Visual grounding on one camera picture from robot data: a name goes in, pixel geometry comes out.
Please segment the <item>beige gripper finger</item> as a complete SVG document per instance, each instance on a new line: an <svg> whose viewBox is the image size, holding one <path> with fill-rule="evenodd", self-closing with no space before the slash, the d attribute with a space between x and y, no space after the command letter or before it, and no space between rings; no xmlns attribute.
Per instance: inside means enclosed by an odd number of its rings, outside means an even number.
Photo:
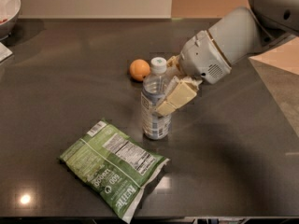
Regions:
<svg viewBox="0 0 299 224"><path fill-rule="evenodd" d="M180 74L180 67L178 63L178 56L172 56L166 62L166 73L169 76L175 76Z"/></svg>
<svg viewBox="0 0 299 224"><path fill-rule="evenodd" d="M165 96L158 101L154 111L159 116L167 116L191 101L199 90L202 79L189 76L174 76L166 88Z"/></svg>

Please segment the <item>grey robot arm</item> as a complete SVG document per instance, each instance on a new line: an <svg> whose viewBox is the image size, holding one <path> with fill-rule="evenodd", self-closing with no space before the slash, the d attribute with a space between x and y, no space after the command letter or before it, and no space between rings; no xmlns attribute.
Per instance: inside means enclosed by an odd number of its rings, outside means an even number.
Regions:
<svg viewBox="0 0 299 224"><path fill-rule="evenodd" d="M154 112L167 116L192 100L202 82L215 84L244 58L299 35L299 0L249 0L185 43L167 62L170 85Z"/></svg>

